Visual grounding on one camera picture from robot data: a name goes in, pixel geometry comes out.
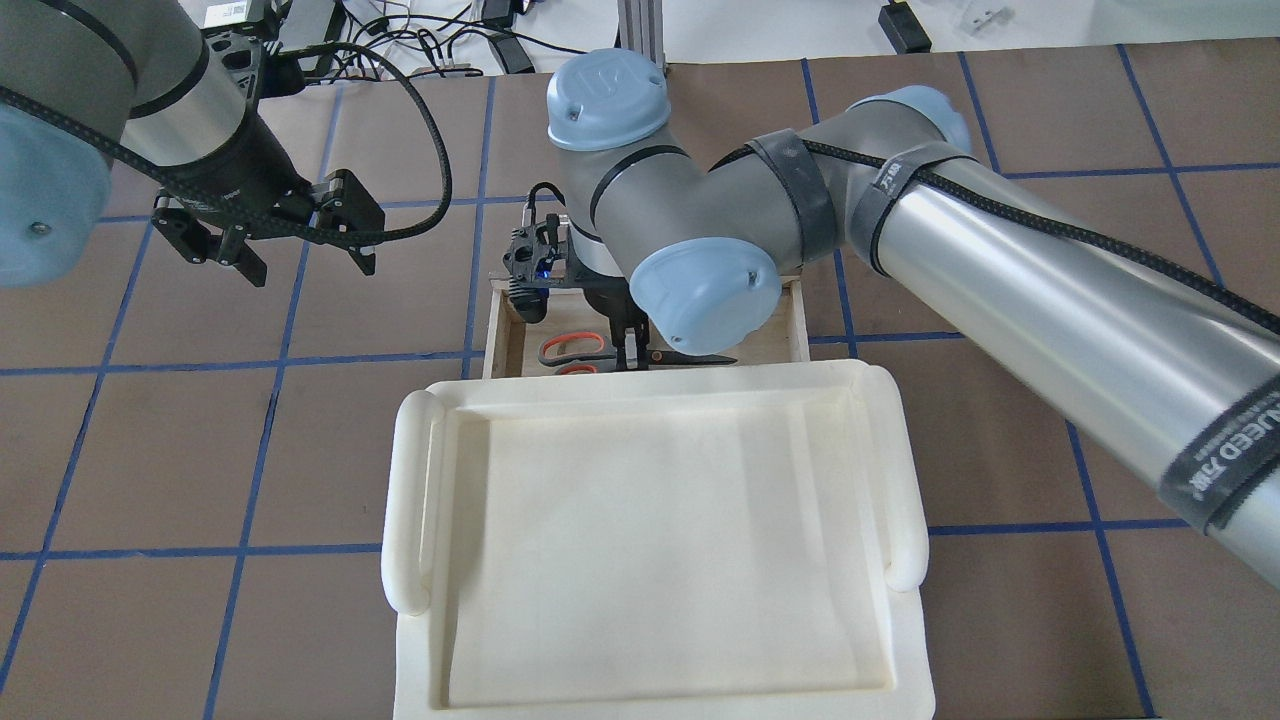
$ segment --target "black strap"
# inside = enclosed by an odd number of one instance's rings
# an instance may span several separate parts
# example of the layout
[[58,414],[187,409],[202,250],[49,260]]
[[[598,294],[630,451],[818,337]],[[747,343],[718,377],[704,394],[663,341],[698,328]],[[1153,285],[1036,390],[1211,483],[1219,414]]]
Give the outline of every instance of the black strap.
[[876,181],[863,192],[858,206],[854,208],[854,214],[849,218],[849,237],[852,240],[854,251],[877,273],[888,277],[888,273],[879,264],[877,249],[881,229],[884,227],[884,219],[893,209],[893,204],[906,192],[906,187],[922,168],[957,158],[973,160],[970,155],[965,155],[946,142],[933,141],[916,145],[884,160]]
[[653,158],[654,155],[684,155],[685,158],[689,158],[689,152],[685,152],[684,147],[678,147],[676,145],[649,145],[614,163],[614,165],[609,168],[609,172],[604,173],[604,177],[600,178],[600,182],[595,184],[595,192],[591,193],[589,213],[593,225],[595,224],[595,206],[600,204],[600,199],[604,197],[604,191],[609,188],[609,184],[618,179],[618,176],[621,176],[622,172],[631,165],[635,165],[640,160]]
[[178,85],[169,88],[166,92],[160,94],[154,100],[148,100],[141,105],[134,105],[129,110],[129,119],[145,118],[147,115],[154,115],[170,105],[178,102],[191,92],[191,88],[200,85],[204,79],[205,72],[209,69],[209,44],[200,42],[200,58],[196,59],[196,64],[191,67],[191,72],[187,77],[178,81]]
[[1219,415],[1165,470],[1157,493],[1201,532],[1225,528],[1280,460],[1280,375]]
[[782,183],[800,225],[800,258],[808,263],[836,245],[836,208],[818,163],[791,128],[748,141]]
[[124,69],[129,72],[129,77],[133,78],[133,87],[138,86],[138,64],[133,61],[133,54],[129,49],[124,46],[124,41],[119,38],[111,28],[106,27],[102,20],[93,17],[92,13],[81,8],[70,0],[38,0],[40,3],[49,5],[50,8],[58,10],[59,13],[67,15],[68,18],[84,26],[84,29],[99,36],[102,42],[110,47],[116,56],[120,58],[120,63],[124,64]]

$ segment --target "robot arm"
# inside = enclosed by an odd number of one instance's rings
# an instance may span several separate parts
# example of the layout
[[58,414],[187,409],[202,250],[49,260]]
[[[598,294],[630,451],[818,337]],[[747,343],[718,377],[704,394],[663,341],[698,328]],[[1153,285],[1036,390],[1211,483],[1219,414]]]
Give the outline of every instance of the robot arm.
[[[1056,232],[1074,225],[968,158],[937,91],[763,136],[710,173],[666,127],[662,73],[639,55],[571,60],[548,109],[577,256],[625,275],[677,350],[737,343],[773,311],[780,272],[852,245],[1280,587],[1275,319]],[[937,179],[913,182],[919,167]]]
[[[369,246],[434,224],[381,233],[381,208],[352,173],[316,186],[298,176],[257,101],[301,90],[301,70],[271,55],[259,28],[206,37],[175,0],[0,0],[0,287],[69,270],[106,201],[106,150],[54,127],[70,132],[68,122],[169,178],[152,224],[188,263],[214,260],[255,286],[266,265],[246,241],[300,234],[339,245],[372,274]],[[18,101],[31,106],[10,106]]]

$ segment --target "power adapter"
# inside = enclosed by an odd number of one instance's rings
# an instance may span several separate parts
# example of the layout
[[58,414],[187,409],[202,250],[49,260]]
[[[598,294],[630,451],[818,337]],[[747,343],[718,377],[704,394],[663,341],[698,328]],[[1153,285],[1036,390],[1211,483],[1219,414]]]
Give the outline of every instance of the power adapter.
[[515,76],[534,72],[534,61],[529,59],[529,53],[520,45],[520,38],[515,36],[489,37],[489,47],[494,58],[502,65],[502,72]]
[[915,18],[915,13],[906,3],[890,0],[888,5],[881,8],[881,29],[888,37],[893,51],[899,55],[908,53],[928,53],[933,47],[933,41],[924,32],[924,26]]

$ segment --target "white tray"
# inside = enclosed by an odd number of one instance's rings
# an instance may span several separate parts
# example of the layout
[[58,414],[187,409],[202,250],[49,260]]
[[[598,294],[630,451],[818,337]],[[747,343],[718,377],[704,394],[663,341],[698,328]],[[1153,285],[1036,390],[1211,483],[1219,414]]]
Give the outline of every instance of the white tray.
[[932,717],[927,559],[883,369],[438,383],[396,421],[396,717]]

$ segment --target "scissors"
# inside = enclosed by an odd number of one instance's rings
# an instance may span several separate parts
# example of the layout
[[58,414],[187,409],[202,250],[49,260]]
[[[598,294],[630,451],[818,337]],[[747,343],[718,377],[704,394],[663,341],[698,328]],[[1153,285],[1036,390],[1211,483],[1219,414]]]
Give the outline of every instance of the scissors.
[[[594,347],[577,352],[553,354],[556,348],[563,348],[576,341],[591,341]],[[736,359],[724,355],[686,355],[675,350],[649,350],[645,354],[649,365],[698,366],[737,363]],[[538,361],[548,368],[556,368],[557,375],[588,375],[626,369],[625,365],[618,366],[617,352],[608,346],[604,336],[590,331],[558,334],[548,340],[538,351]]]

